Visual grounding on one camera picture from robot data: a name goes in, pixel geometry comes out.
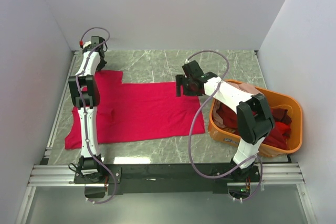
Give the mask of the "bright red t-shirt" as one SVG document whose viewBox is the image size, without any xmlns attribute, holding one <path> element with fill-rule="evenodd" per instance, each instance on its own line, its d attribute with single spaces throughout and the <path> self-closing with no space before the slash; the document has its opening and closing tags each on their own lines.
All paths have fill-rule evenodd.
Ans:
<svg viewBox="0 0 336 224">
<path fill-rule="evenodd" d="M 113 70 L 95 73 L 99 144 L 187 136 L 193 120 L 193 133 L 205 132 L 203 116 L 195 116 L 198 97 L 177 97 L 174 82 L 122 83 L 122 76 Z"/>
</svg>

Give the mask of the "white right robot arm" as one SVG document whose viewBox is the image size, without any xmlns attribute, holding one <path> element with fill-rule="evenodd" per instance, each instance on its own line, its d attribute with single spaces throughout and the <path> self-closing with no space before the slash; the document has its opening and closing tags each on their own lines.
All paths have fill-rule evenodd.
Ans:
<svg viewBox="0 0 336 224">
<path fill-rule="evenodd" d="M 231 175 L 241 182 L 248 175 L 261 143 L 275 127 L 275 121 L 266 97 L 258 93 L 244 92 L 224 81 L 218 75 L 204 73 L 197 61 L 186 60 L 182 67 L 184 73 L 176 75 L 176 95 L 207 96 L 206 101 L 215 99 L 226 105 L 237 115 L 240 141 L 231 161 L 231 169 L 220 175 L 206 175 L 197 169 L 194 161 L 190 163 L 196 173 L 207 179 L 220 179 Z"/>
</svg>

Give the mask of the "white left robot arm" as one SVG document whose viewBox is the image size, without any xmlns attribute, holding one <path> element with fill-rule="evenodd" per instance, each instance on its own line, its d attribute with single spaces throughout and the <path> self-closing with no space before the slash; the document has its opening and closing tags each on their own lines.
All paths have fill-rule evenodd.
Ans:
<svg viewBox="0 0 336 224">
<path fill-rule="evenodd" d="M 81 154 L 76 173 L 93 183 L 101 182 L 105 176 L 97 137 L 100 94 L 94 78 L 96 71 L 106 64 L 104 42 L 105 39 L 100 36 L 92 36 L 86 43 L 80 42 L 83 59 L 79 70 L 68 79 L 75 115 L 79 116 L 80 123 Z"/>
</svg>

